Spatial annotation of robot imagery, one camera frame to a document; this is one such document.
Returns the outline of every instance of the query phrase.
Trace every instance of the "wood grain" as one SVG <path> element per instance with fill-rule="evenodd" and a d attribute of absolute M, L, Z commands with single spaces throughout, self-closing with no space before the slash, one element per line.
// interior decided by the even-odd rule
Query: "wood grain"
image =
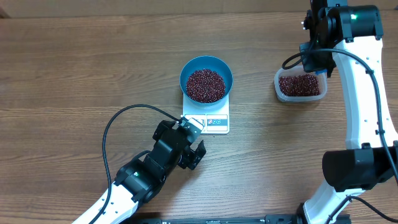
<path fill-rule="evenodd" d="M 376 5 L 393 10 L 394 0 L 348 0 L 350 6 Z M 0 0 L 11 18 L 306 12 L 308 0 Z"/>
<path fill-rule="evenodd" d="M 318 103 L 277 101 L 274 75 L 308 40 L 303 14 L 256 13 L 0 20 L 0 223 L 70 223 L 106 190 L 103 129 L 135 103 L 178 116 L 178 76 L 199 55 L 234 74 L 231 132 L 200 136 L 208 150 L 194 171 L 176 169 L 139 213 L 162 218 L 293 213 L 323 179 L 322 155 L 344 149 L 338 72 Z M 383 72 L 398 125 L 398 14 L 383 11 Z M 161 114 L 136 109 L 108 135 L 111 174 L 151 149 Z M 391 179 L 363 198 L 398 217 Z M 358 202 L 355 223 L 383 223 Z"/>

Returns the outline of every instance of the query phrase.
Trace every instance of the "bowl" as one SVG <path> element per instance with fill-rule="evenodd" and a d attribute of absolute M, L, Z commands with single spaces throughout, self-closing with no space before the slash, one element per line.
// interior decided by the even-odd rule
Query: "bowl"
<path fill-rule="evenodd" d="M 279 77 L 296 77 L 305 74 L 316 76 L 316 78 L 318 79 L 319 91 L 321 94 L 317 96 L 286 96 L 282 93 L 279 87 Z M 274 78 L 274 85 L 278 100 L 284 103 L 301 103 L 320 100 L 326 95 L 326 92 L 328 91 L 328 84 L 326 82 L 326 71 L 315 72 L 315 74 L 308 73 L 304 71 L 303 65 L 297 65 L 296 67 L 288 70 L 284 70 L 283 68 L 279 69 Z"/>
<path fill-rule="evenodd" d="M 190 75 L 192 75 L 194 73 L 194 71 L 197 70 L 203 70 L 203 69 L 210 69 L 212 71 L 217 72 L 221 77 L 223 77 L 224 79 L 224 83 L 225 83 L 225 93 L 224 96 L 216 101 L 216 102 L 212 102 L 212 103 L 200 103 L 197 102 L 193 99 L 191 99 L 188 95 L 187 95 L 187 81 L 188 81 L 188 77 Z M 200 57 L 196 57 L 194 59 L 192 59 L 191 61 L 189 61 L 183 68 L 180 74 L 180 86 L 181 86 L 181 90 L 182 92 L 188 96 L 187 98 L 192 101 L 194 104 L 198 105 L 198 106 L 212 106 L 212 105 L 216 105 L 217 103 L 219 103 L 220 101 L 222 101 L 223 99 L 225 99 L 226 97 L 228 97 L 229 92 L 232 89 L 232 84 L 234 82 L 234 79 L 232 77 L 232 72 L 231 69 L 229 69 L 228 65 L 222 61 L 219 58 L 216 58 L 214 56 L 200 56 Z"/>

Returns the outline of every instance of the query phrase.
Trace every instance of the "beige wall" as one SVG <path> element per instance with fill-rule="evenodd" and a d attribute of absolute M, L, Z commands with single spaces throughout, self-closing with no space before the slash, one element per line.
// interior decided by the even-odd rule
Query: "beige wall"
<path fill-rule="evenodd" d="M 398 0 L 348 0 L 351 6 L 375 4 L 390 10 Z M 6 16 L 75 17 L 138 14 L 306 11 L 309 0 L 0 0 Z"/>

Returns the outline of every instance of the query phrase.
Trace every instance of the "digital scale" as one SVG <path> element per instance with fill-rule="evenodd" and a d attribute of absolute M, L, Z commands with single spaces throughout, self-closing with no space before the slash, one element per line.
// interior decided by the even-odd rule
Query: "digital scale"
<path fill-rule="evenodd" d="M 224 97 L 211 106 L 199 106 L 183 94 L 182 114 L 187 119 L 195 118 L 201 122 L 202 134 L 228 134 L 229 133 L 229 96 Z"/>

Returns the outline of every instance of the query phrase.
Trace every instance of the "round bowl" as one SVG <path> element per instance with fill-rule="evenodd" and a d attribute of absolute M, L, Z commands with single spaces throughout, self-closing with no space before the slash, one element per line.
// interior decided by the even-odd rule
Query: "round bowl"
<path fill-rule="evenodd" d="M 194 71 L 203 70 L 205 68 L 217 72 L 219 75 L 221 75 L 221 77 L 223 77 L 224 82 L 225 82 L 225 94 L 220 100 L 218 100 L 216 102 L 200 103 L 200 102 L 197 102 L 197 101 L 191 99 L 187 95 L 188 77 L 190 75 L 192 75 L 194 73 Z M 187 96 L 188 99 L 190 99 L 194 104 L 196 104 L 198 106 L 216 105 L 221 100 L 228 97 L 229 92 L 232 89 L 233 82 L 234 82 L 234 79 L 232 77 L 232 72 L 231 72 L 231 69 L 229 69 L 228 65 L 219 58 L 216 58 L 213 56 L 207 56 L 207 55 L 199 56 L 199 57 L 196 57 L 196 58 L 192 59 L 191 61 L 189 61 L 182 69 L 181 75 L 180 75 L 180 86 L 181 86 L 182 92 Z"/>

